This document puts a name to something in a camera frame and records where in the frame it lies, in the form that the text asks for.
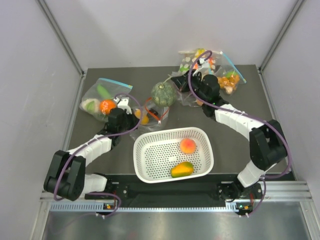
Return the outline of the fake brown pear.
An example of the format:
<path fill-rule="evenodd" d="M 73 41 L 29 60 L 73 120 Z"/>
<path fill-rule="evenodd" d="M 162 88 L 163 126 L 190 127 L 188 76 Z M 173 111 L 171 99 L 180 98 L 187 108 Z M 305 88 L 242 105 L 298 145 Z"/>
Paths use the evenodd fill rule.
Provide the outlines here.
<path fill-rule="evenodd" d="M 147 125 L 149 123 L 149 117 L 147 116 L 147 114 L 145 112 L 141 112 L 140 109 L 136 109 L 134 111 L 134 115 L 140 120 L 141 125 Z"/>

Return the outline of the fake netted green melon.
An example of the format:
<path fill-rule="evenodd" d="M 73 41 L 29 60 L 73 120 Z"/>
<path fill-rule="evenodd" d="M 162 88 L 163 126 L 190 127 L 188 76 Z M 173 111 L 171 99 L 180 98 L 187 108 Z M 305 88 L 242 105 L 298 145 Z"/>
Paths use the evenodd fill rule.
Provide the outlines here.
<path fill-rule="evenodd" d="M 177 99 L 174 86 L 170 83 L 171 77 L 158 82 L 151 90 L 151 99 L 158 107 L 170 107 Z"/>

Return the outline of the red zip clear bag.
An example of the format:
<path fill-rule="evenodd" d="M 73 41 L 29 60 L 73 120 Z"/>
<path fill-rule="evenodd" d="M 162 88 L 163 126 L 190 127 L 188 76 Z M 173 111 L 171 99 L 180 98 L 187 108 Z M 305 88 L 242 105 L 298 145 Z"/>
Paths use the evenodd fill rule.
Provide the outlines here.
<path fill-rule="evenodd" d="M 154 109 L 158 112 L 158 116 L 152 114 L 150 112 L 150 109 Z M 152 98 L 149 97 L 143 107 L 142 112 L 145 112 L 149 118 L 149 123 L 146 125 L 139 125 L 138 128 L 134 131 L 132 131 L 129 135 L 132 139 L 136 140 L 139 136 L 151 133 L 151 132 L 157 132 L 164 129 L 169 116 L 169 107 L 159 107 L 155 105 Z"/>

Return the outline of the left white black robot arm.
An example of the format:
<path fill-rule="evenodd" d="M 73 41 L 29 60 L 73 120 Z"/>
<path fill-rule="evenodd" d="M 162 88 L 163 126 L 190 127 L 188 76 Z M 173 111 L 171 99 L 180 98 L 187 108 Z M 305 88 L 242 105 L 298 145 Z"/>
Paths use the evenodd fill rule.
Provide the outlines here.
<path fill-rule="evenodd" d="M 121 136 L 134 131 L 138 122 L 130 107 L 113 108 L 103 129 L 92 139 L 74 149 L 54 153 L 43 189 L 70 201 L 90 192 L 109 198 L 114 191 L 113 185 L 100 174 L 86 174 L 86 167 L 117 146 Z"/>

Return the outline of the fake yellow green mango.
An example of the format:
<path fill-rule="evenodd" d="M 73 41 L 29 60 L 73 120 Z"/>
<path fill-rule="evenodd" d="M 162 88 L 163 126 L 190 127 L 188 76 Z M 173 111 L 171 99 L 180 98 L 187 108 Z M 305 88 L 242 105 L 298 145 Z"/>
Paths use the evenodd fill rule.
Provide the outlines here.
<path fill-rule="evenodd" d="M 194 172 L 194 166 L 188 161 L 184 161 L 176 165 L 170 170 L 172 178 L 181 178 L 190 176 Z"/>

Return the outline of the fake dark purple plum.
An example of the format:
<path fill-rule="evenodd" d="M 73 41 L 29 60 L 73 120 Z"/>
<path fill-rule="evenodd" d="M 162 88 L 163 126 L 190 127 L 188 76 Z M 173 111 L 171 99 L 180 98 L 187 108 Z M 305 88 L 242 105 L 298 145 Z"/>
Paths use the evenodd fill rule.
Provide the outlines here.
<path fill-rule="evenodd" d="M 150 111 L 152 114 L 154 114 L 155 116 L 158 116 L 158 115 L 159 115 L 159 113 L 158 113 L 156 110 L 154 110 L 153 108 L 151 108 L 149 111 Z"/>

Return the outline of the fake peach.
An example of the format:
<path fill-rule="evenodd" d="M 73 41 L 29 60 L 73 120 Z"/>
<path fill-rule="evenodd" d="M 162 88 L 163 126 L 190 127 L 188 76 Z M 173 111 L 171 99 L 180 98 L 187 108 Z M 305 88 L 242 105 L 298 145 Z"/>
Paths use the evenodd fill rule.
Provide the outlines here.
<path fill-rule="evenodd" d="M 197 144 L 194 140 L 190 138 L 184 138 L 181 140 L 179 147 L 182 153 L 193 154 L 197 149 Z"/>

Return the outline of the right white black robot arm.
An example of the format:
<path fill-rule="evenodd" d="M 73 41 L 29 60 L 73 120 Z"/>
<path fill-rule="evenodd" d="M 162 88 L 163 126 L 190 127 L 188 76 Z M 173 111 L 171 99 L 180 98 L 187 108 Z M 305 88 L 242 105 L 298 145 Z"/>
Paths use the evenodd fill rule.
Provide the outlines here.
<path fill-rule="evenodd" d="M 226 125 L 249 141 L 250 161 L 232 183 L 239 198 L 252 191 L 260 177 L 288 155 L 281 125 L 276 120 L 258 120 L 233 107 L 220 95 L 220 84 L 215 75 L 198 73 L 174 74 L 171 78 L 181 93 L 191 93 L 202 102 L 203 113 L 216 122 Z"/>

